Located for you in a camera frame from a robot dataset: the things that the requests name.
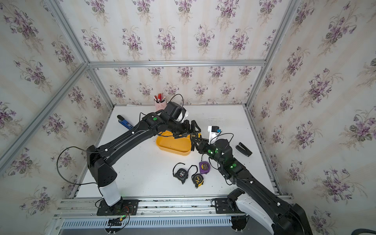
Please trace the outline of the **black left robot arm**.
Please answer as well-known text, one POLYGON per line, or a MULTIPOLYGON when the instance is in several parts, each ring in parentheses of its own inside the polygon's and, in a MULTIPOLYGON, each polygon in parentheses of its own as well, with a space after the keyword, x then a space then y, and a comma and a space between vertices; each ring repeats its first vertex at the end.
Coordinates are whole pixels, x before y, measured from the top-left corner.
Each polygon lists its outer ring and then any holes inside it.
POLYGON ((127 152, 140 143, 165 131, 176 139, 200 133, 195 120, 178 121, 160 110, 142 117, 131 130, 99 147, 87 148, 87 166, 107 206, 114 206, 122 200, 116 184, 117 172, 113 165, 127 152))

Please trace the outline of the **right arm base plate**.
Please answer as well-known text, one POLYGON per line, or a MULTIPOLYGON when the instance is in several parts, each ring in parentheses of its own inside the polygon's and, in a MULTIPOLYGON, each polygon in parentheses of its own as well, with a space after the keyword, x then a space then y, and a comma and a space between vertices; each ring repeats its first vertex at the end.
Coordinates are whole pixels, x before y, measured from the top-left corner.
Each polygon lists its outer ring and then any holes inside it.
POLYGON ((214 207, 216 214, 247 215, 247 213, 241 211, 236 203, 229 198, 214 198, 211 200, 211 206, 214 207))

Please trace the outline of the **black yellow tape measure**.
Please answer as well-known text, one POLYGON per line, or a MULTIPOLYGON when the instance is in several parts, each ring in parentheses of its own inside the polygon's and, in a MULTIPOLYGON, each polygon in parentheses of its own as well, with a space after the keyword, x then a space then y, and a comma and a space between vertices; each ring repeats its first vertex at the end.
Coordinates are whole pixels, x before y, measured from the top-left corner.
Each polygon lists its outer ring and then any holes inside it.
POLYGON ((203 141, 201 133, 195 133, 190 135, 191 151, 199 151, 201 142, 203 141))
POLYGON ((196 171, 195 171, 194 174, 192 174, 191 179, 192 179, 192 182, 193 182, 195 188, 197 189, 197 188, 199 188, 200 186, 203 185, 203 183, 204 183, 204 178, 203 178, 202 174, 200 174, 200 172, 199 172, 199 168, 198 168, 197 165, 191 165, 190 168, 189 168, 189 170, 190 170, 192 167, 194 167, 194 168, 196 169, 196 171))

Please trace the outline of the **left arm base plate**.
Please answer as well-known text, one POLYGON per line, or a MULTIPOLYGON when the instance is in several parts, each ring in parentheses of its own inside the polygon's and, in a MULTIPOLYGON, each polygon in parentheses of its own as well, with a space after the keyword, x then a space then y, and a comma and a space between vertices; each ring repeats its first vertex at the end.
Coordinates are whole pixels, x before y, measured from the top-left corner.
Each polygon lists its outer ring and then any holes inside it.
POLYGON ((113 206, 108 206, 104 199, 96 203, 97 216, 136 215, 139 200, 120 200, 113 206))

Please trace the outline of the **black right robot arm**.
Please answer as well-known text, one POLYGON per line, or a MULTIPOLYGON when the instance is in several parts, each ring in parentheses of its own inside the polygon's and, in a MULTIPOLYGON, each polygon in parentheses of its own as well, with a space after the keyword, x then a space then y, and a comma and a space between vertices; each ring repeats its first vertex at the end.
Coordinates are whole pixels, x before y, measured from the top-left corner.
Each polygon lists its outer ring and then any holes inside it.
POLYGON ((307 215, 298 204, 290 204, 260 183, 233 156, 233 150, 226 139, 213 144, 199 137, 191 138, 193 148, 206 154, 218 164, 218 171, 225 180, 237 188, 228 195, 236 209, 256 220, 272 235, 311 235, 307 215))

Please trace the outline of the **purple tape measure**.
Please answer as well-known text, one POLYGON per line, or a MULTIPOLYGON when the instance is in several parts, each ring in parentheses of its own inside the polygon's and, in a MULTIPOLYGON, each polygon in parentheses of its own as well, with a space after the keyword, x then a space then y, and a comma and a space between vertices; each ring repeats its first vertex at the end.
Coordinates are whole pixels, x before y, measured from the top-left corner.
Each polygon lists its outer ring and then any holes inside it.
POLYGON ((211 169, 211 166, 210 166, 209 162, 201 161, 199 163, 200 174, 208 174, 210 172, 210 169, 211 169))

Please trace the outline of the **black grey tape measure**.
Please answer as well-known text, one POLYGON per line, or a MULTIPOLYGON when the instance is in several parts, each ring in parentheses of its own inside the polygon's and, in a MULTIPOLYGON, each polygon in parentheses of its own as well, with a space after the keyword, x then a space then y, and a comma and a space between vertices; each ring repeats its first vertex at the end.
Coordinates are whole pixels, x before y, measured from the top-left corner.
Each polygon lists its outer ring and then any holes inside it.
POLYGON ((175 170, 176 167, 179 165, 185 165, 185 164, 177 163, 172 170, 172 175, 174 178, 178 179, 183 185, 186 182, 189 174, 188 174, 188 171, 184 168, 179 168, 178 170, 175 170))

